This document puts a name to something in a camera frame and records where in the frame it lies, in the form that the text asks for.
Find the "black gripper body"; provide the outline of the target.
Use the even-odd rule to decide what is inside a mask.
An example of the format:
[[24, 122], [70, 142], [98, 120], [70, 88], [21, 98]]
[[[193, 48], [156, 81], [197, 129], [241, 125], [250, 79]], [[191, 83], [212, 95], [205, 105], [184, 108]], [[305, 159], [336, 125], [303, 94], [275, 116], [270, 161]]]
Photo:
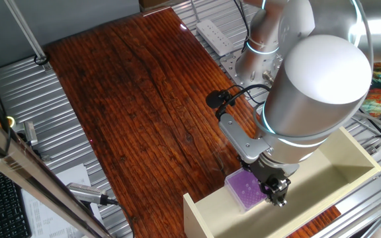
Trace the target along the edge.
[[267, 183], [272, 179], [286, 180], [298, 170], [298, 164], [274, 163], [260, 157], [256, 162], [251, 163], [249, 168], [261, 183]]

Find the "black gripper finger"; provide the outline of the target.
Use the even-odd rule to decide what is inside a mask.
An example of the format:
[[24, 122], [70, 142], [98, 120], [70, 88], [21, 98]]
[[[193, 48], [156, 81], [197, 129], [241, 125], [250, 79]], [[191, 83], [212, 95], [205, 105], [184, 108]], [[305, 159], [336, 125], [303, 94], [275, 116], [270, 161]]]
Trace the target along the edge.
[[286, 194], [290, 183], [291, 181], [288, 178], [284, 180], [272, 178], [267, 181], [265, 185], [265, 194], [267, 195], [269, 202], [274, 206], [285, 206], [287, 204]]

